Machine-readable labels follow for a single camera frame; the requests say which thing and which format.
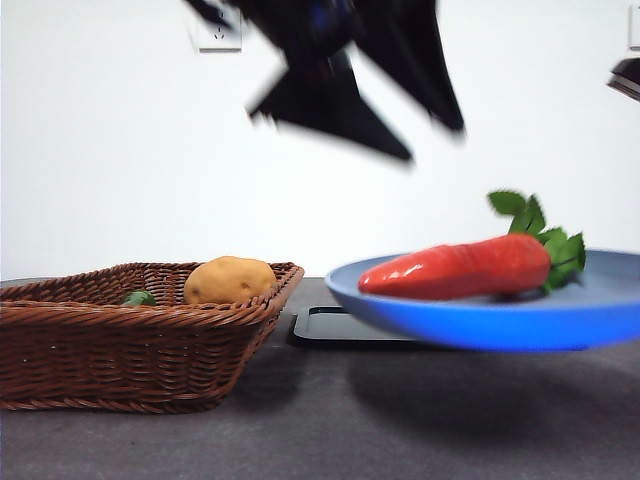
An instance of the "green leaf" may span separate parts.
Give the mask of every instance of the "green leaf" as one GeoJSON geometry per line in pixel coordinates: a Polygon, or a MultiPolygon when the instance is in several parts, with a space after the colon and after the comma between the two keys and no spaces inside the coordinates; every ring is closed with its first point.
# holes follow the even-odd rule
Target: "green leaf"
{"type": "Polygon", "coordinates": [[[493,208],[502,215],[517,215],[525,209],[527,203],[525,198],[516,192],[500,190],[491,192],[488,196],[493,208]]]}
{"type": "Polygon", "coordinates": [[[567,238],[560,228],[544,232],[549,238],[544,244],[551,257],[551,271],[543,289],[550,292],[564,286],[576,272],[584,270],[586,252],[582,233],[567,238]]]}
{"type": "Polygon", "coordinates": [[[155,297],[146,290],[134,290],[129,293],[122,302],[122,305],[156,305],[155,297]]]}
{"type": "Polygon", "coordinates": [[[553,265],[560,262],[560,252],[567,243],[567,234],[564,233],[564,230],[561,228],[549,230],[547,234],[551,235],[549,235],[549,239],[544,243],[544,248],[547,250],[547,253],[549,253],[551,264],[553,265]]]}
{"type": "Polygon", "coordinates": [[[529,197],[526,210],[530,217],[526,232],[535,235],[547,225],[544,214],[542,213],[542,208],[535,195],[529,197]]]}
{"type": "Polygon", "coordinates": [[[580,267],[580,271],[582,271],[584,270],[584,267],[587,264],[587,251],[584,248],[584,238],[582,236],[582,232],[569,238],[569,242],[572,242],[575,244],[576,257],[578,259],[578,266],[580,267]]]}
{"type": "Polygon", "coordinates": [[[552,259],[552,263],[555,265],[561,265],[575,261],[577,266],[582,270],[584,268],[584,243],[582,241],[582,234],[569,237],[566,242],[560,248],[560,251],[556,255],[556,258],[552,259]]]}
{"type": "Polygon", "coordinates": [[[545,230],[544,232],[540,232],[535,237],[538,239],[540,243],[543,245],[547,243],[549,240],[552,240],[557,237],[561,237],[564,241],[567,240],[567,234],[561,227],[550,228],[549,230],[545,230]]]}
{"type": "Polygon", "coordinates": [[[509,227],[509,233],[530,233],[536,235],[546,225],[544,214],[535,195],[531,195],[525,203],[524,210],[518,212],[509,227]]]}

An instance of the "brown wicker basket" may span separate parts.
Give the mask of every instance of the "brown wicker basket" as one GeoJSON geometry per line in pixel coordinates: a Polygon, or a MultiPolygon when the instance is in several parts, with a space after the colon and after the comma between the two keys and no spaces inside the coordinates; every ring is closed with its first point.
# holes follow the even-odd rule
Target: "brown wicker basket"
{"type": "Polygon", "coordinates": [[[0,409],[186,413],[217,406],[304,270],[244,304],[184,305],[199,263],[130,263],[0,290],[0,409]],[[118,305],[146,289],[158,306],[118,305]]]}

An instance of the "blue plate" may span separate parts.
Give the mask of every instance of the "blue plate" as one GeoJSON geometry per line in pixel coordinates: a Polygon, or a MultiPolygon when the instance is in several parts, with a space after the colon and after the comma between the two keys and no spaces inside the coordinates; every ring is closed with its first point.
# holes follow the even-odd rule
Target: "blue plate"
{"type": "Polygon", "coordinates": [[[576,350],[640,339],[640,255],[590,250],[577,282],[547,296],[421,301],[360,293],[360,275],[392,258],[345,265],[325,279],[349,313],[388,332],[502,351],[576,350]]]}

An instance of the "carrot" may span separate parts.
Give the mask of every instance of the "carrot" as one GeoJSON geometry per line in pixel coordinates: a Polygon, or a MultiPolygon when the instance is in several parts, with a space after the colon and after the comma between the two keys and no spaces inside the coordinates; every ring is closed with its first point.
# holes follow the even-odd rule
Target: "carrot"
{"type": "Polygon", "coordinates": [[[424,300],[513,294],[541,287],[551,257],[528,233],[439,245],[379,264],[359,279],[364,293],[424,300]]]}

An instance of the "black object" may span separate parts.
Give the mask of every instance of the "black object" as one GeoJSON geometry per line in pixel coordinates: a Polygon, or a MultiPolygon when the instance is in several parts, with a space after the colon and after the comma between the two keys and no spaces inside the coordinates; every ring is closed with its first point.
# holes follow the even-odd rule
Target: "black object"
{"type": "MultiPolygon", "coordinates": [[[[220,9],[185,0],[205,20],[220,9]]],[[[402,160],[411,153],[360,97],[344,48],[366,53],[452,132],[464,129],[440,41],[436,0],[228,0],[282,49],[289,69],[251,111],[402,160]]]]}
{"type": "Polygon", "coordinates": [[[372,327],[334,306],[301,309],[291,322],[289,343],[316,348],[451,350],[372,327]]]}
{"type": "Polygon", "coordinates": [[[608,85],[640,102],[640,58],[627,58],[612,70],[608,85]]]}

